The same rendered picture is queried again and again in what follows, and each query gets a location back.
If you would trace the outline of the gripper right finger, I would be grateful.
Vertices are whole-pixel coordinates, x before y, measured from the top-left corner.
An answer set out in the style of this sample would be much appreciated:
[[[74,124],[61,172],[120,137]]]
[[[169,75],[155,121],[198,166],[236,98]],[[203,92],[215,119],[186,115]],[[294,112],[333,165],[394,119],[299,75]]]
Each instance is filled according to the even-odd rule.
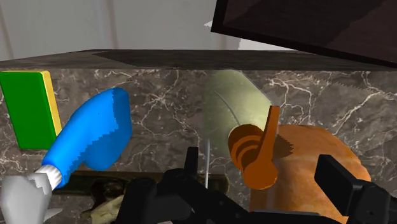
[[[331,155],[320,155],[314,175],[346,224],[397,224],[397,198],[379,185],[355,178]]]

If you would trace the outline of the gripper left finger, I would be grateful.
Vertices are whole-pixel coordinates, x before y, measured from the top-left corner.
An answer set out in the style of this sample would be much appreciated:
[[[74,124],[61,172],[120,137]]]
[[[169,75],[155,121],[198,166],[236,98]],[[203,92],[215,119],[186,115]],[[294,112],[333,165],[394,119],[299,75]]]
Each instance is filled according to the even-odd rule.
[[[246,224],[247,210],[197,181],[198,153],[189,147],[184,167],[166,171],[159,183],[132,180],[115,224]]]

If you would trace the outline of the orange rounded lump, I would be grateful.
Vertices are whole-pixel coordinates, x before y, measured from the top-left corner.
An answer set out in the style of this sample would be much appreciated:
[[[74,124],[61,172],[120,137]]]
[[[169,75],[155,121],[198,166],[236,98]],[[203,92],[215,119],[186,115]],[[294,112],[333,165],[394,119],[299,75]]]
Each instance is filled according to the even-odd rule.
[[[347,218],[314,181],[320,154],[332,155],[358,179],[371,180],[359,158],[327,130],[309,125],[280,125],[273,159],[278,179],[270,188],[251,190],[250,210],[315,212],[346,223]]]

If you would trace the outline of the blue spray bottle white nozzle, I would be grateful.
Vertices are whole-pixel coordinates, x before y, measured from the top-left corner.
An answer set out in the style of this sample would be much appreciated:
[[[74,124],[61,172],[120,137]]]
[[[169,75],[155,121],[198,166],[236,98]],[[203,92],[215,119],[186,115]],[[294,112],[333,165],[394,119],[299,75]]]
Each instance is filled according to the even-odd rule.
[[[43,224],[59,213],[48,207],[53,190],[66,185],[82,163],[96,171],[108,169],[131,135],[129,95],[124,89],[111,88],[86,101],[72,114],[36,172],[2,180],[0,208],[6,224]]]

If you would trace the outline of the olive spray bottle orange trigger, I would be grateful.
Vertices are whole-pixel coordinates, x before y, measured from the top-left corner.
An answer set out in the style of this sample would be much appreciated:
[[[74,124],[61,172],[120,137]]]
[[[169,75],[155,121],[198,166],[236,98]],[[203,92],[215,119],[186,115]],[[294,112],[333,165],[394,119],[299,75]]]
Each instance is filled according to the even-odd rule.
[[[244,74],[223,70],[205,84],[204,130],[212,147],[230,156],[247,187],[271,187],[278,175],[272,158],[279,106]]]

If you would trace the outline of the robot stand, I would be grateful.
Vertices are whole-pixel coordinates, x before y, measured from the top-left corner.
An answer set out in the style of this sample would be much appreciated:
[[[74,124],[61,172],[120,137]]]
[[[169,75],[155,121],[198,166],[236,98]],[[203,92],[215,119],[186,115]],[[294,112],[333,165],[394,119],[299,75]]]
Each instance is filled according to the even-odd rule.
[[[217,0],[211,30],[397,68],[397,0]]]

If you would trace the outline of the green and yellow sponge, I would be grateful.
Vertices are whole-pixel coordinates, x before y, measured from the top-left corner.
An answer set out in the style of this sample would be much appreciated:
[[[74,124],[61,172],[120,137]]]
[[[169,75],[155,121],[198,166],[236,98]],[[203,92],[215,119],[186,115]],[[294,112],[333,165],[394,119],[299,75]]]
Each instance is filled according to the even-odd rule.
[[[19,148],[49,149],[62,130],[50,73],[3,71],[0,87]]]

